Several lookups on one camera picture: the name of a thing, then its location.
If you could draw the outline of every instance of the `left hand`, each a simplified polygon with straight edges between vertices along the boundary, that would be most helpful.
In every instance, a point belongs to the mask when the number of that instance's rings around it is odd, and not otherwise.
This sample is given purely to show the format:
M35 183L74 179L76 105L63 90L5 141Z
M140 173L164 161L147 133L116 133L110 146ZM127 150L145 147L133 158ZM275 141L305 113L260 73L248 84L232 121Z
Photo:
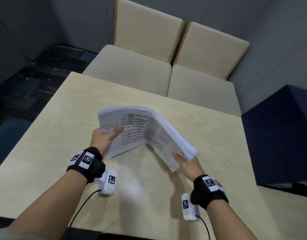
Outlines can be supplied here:
M112 141L124 130L124 128L124 126L119 126L111 133L103 133L100 128L93 130L90 147L96 147L102 158L104 158Z

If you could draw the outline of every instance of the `paper sheet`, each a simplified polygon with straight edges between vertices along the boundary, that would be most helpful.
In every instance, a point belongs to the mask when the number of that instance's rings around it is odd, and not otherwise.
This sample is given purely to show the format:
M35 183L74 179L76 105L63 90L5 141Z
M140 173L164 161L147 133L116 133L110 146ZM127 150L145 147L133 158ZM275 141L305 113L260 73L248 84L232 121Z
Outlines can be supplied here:
M188 160L197 153L197 149L166 120L146 107L103 108L99 110L98 119L100 128L107 133L120 125L125 126L123 132L113 141L107 158L148 144L174 172L179 168L179 164L172 157L172 152L179 153Z

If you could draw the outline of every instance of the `white tracking device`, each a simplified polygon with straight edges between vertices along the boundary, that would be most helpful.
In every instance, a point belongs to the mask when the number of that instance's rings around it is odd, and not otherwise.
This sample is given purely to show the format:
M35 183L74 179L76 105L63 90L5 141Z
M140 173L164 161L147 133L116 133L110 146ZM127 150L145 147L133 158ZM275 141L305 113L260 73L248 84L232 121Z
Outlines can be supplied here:
M196 217L196 215L200 216L199 205L193 205L191 203L190 194L184 193L181 196L181 200L182 200L183 218L186 221L196 221L196 220L198 220L198 217Z
M116 188L117 172L111 169L104 171L102 177L96 178L99 181L98 195L101 197L108 197L113 195Z

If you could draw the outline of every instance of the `light wood tabletop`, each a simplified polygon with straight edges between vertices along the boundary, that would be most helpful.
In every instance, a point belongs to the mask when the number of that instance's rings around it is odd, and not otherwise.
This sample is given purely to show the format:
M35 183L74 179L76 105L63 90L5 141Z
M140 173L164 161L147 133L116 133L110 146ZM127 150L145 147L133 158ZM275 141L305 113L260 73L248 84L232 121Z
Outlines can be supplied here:
M72 72L0 166L0 216L16 218L89 146L104 107L145 106L193 146L205 172L227 190L229 204L263 240L307 239L307 198L256 186L241 118ZM182 216L192 183L171 173L144 145L106 162L118 173L116 192L92 196L73 227L151 239L207 239L199 221ZM89 184L78 208L98 189ZM205 210L211 239L214 234Z

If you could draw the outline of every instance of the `black wrist strap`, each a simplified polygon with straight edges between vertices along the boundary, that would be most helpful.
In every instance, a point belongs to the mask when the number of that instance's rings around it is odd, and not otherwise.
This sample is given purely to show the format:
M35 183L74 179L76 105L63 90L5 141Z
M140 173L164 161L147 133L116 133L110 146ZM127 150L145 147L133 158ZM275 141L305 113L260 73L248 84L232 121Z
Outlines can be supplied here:
M94 161L102 161L102 155L96 147L89 147L84 149L83 152L77 153L68 164L67 171L75 170L81 173L87 179L87 183L94 181L95 175L92 172L92 164Z
M193 182L193 187L190 201L194 205L200 205L206 209L213 200L224 200L229 203L222 185L207 174L197 177Z

